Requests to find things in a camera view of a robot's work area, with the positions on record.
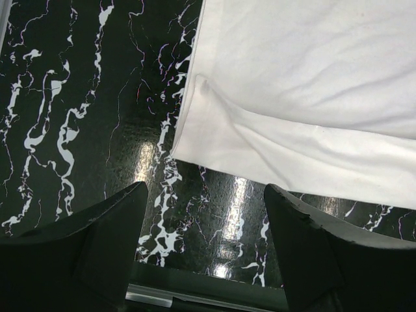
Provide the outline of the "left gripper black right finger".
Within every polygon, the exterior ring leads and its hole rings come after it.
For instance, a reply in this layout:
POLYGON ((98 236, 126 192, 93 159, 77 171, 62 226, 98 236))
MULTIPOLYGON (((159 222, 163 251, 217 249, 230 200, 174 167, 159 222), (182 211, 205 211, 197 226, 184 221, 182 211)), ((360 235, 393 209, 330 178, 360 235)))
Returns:
POLYGON ((290 311, 414 311, 415 243, 373 233, 276 185, 264 200, 290 311))

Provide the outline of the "white t shirt red print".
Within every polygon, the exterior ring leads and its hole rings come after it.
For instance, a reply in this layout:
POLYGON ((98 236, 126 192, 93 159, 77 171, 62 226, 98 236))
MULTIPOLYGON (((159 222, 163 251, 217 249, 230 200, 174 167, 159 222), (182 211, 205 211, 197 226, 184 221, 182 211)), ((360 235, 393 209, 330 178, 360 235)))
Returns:
POLYGON ((175 159, 415 208, 414 1, 204 1, 175 159))

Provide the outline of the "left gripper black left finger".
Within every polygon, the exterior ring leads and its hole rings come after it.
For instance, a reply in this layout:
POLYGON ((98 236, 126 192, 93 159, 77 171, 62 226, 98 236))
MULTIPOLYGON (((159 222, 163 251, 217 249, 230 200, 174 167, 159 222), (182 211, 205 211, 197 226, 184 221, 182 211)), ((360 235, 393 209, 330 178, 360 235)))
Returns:
POLYGON ((18 237, 1 239, 2 311, 118 311, 148 199, 136 182, 18 237))

